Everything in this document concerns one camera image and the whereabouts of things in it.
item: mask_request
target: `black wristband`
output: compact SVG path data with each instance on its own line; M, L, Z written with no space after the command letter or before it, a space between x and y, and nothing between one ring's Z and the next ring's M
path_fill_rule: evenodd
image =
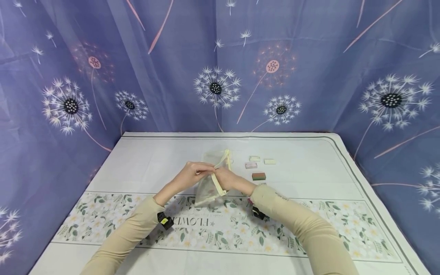
M170 229L174 225L171 217L165 216L163 212L158 213L158 222L165 228L165 230Z
M252 207L252 216L259 218L260 220L263 220L266 215L261 212L257 207Z

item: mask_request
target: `hand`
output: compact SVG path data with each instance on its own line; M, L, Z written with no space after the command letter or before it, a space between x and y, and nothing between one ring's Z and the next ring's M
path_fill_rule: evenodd
M223 167L216 169L214 174L216 175L220 186L226 191L235 189L242 192L246 196L250 196L256 187L256 185L252 182L235 175L232 171Z
M188 161L182 171L174 177L170 184L176 185L179 192L182 192L215 170L214 165L210 163Z
M175 194L180 193L215 171L214 165L204 162L188 161L172 181L166 184L153 198L164 206Z

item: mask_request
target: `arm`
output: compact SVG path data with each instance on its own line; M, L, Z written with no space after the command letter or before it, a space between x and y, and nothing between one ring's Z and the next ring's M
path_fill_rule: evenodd
M298 238L307 252L313 274L359 274L339 234L319 215L265 184L256 186L226 169L218 169L215 174L225 190L236 189L250 196L261 212L284 224Z
M163 206L148 196L93 255L81 275L114 275L135 246L156 227Z
M133 215L104 241L80 275L114 275L128 254L156 227L157 214L164 211L167 201L214 170L211 164L188 162L159 193L148 196L136 207Z

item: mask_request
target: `fabric backdrop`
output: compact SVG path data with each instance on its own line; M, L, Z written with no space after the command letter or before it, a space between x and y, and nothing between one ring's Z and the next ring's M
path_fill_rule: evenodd
M439 12L433 0L0 1L0 273L32 268L124 131L329 131L439 274Z

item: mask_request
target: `green soap bar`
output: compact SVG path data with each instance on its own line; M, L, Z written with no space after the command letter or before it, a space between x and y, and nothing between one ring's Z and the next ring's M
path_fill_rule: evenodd
M252 174L252 180L265 180L266 174L265 173L253 173Z

